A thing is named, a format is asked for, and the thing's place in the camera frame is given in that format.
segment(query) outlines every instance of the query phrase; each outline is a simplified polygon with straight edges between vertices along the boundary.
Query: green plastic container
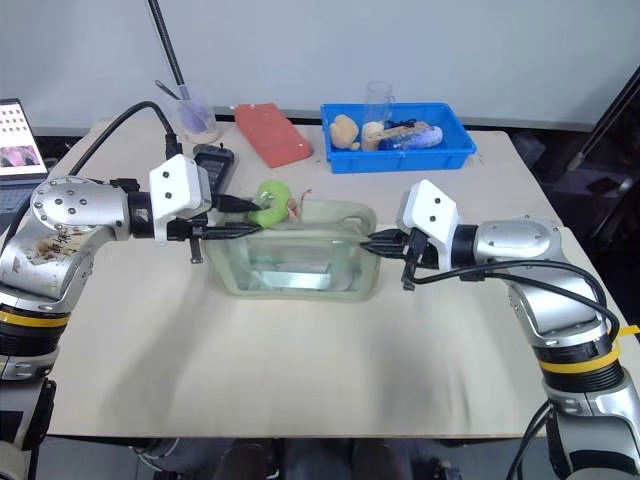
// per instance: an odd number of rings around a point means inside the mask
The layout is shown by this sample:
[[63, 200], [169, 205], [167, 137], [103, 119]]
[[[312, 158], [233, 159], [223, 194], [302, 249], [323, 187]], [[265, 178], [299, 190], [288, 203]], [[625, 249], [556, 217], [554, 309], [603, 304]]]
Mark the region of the green plastic container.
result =
[[380, 259], [360, 247], [376, 215], [352, 202], [305, 200], [297, 220], [234, 240], [203, 242], [204, 255], [239, 297], [362, 300]]

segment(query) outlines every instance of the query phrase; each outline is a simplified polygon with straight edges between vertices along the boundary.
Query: white wall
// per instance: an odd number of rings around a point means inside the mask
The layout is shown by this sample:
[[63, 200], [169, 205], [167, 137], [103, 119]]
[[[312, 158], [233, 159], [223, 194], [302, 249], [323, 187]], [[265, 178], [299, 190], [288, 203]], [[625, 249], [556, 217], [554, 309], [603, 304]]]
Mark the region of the white wall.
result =
[[[640, 63], [638, 0], [161, 0], [219, 105], [445, 101], [468, 122], [588, 129]], [[89, 127], [173, 86], [144, 0], [0, 0], [0, 97]]]

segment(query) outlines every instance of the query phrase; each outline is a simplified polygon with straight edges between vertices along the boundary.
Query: blue plastic tray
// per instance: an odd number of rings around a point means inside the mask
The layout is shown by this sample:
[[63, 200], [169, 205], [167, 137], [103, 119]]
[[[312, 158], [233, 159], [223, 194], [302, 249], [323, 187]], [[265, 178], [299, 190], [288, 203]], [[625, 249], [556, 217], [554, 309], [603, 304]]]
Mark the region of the blue plastic tray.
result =
[[322, 130], [327, 161], [333, 173], [393, 172], [399, 170], [436, 170], [460, 168], [475, 153], [476, 145], [458, 117], [446, 103], [394, 103], [391, 120], [399, 122], [415, 118], [442, 129], [442, 143], [424, 150], [351, 151], [331, 146], [329, 124], [341, 113], [362, 126], [364, 105], [328, 103], [322, 105]]

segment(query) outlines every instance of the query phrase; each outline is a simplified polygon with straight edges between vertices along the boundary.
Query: laptop screen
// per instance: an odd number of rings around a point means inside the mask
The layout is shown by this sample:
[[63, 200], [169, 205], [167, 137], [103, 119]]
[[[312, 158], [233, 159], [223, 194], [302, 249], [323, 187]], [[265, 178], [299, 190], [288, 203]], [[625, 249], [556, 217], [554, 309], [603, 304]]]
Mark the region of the laptop screen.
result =
[[17, 100], [0, 101], [0, 178], [46, 174], [36, 141]]

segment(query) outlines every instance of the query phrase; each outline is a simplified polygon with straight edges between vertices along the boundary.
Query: white table surface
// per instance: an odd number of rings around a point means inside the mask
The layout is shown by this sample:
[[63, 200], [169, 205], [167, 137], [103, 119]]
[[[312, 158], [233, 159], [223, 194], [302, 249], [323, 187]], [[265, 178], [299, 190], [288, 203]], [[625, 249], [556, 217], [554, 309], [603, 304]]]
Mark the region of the white table surface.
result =
[[[65, 173], [96, 126], [56, 168]], [[460, 170], [333, 175], [322, 132], [299, 126], [311, 158], [271, 170], [233, 124], [229, 193], [269, 178], [312, 198], [371, 206], [390, 225], [402, 193], [428, 178], [468, 223], [530, 214], [560, 220], [503, 132], [472, 132], [478, 153]], [[133, 119], [83, 170], [136, 177], [163, 161], [157, 123]], [[190, 146], [185, 144], [185, 151]], [[570, 231], [565, 252], [593, 271]], [[187, 244], [110, 243], [61, 340], [50, 433], [108, 436], [520, 435], [544, 400], [536, 360], [499, 281], [400, 285], [402, 262], [383, 260], [374, 295], [359, 303], [240, 300]], [[623, 339], [640, 375], [640, 349]]]

